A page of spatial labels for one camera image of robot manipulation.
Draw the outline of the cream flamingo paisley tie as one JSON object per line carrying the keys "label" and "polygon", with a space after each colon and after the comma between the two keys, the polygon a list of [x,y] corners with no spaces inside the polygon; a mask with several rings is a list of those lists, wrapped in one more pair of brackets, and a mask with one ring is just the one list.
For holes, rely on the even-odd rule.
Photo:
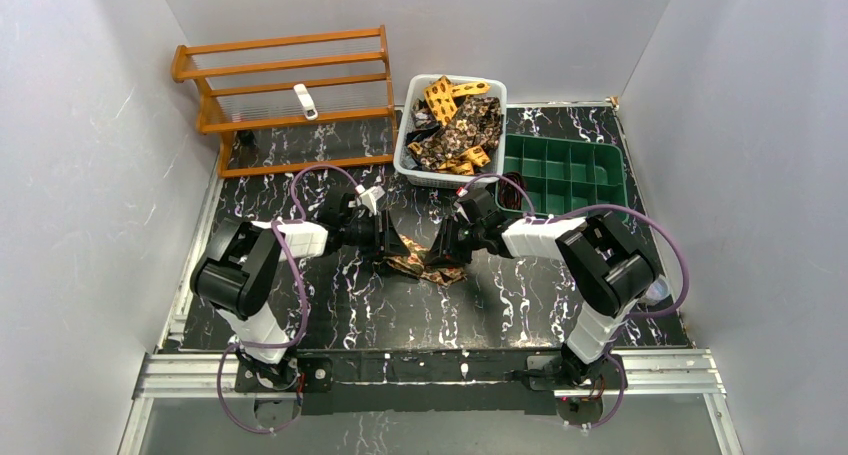
{"label": "cream flamingo paisley tie", "polygon": [[401,235],[409,254],[392,256],[384,260],[391,269],[417,280],[424,280],[438,286],[448,287],[466,279],[467,273],[462,268],[433,268],[426,266],[424,256],[428,250],[413,239]]}

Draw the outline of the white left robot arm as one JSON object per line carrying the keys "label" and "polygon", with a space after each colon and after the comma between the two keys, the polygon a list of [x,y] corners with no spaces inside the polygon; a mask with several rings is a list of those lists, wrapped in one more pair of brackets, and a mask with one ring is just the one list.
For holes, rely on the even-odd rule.
{"label": "white left robot arm", "polygon": [[306,221],[226,219],[208,242],[190,290],[227,321],[240,344],[240,361],[263,386],[286,390],[297,375],[289,362],[296,338],[279,325],[268,303],[279,264],[328,256],[345,246],[376,262],[409,256],[388,210],[378,207],[382,195],[379,187],[336,187]]}

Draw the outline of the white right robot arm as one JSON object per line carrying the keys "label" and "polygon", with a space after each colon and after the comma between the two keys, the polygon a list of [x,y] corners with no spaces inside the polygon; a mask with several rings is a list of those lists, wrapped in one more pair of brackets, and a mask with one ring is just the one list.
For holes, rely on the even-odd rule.
{"label": "white right robot arm", "polygon": [[512,378],[576,387],[600,376],[611,344],[637,300],[659,278],[658,264],[614,213],[542,219],[509,215],[485,189],[461,189],[424,257],[433,268],[462,268],[478,250],[502,258],[544,258],[565,265],[583,302],[557,356],[529,362]]}

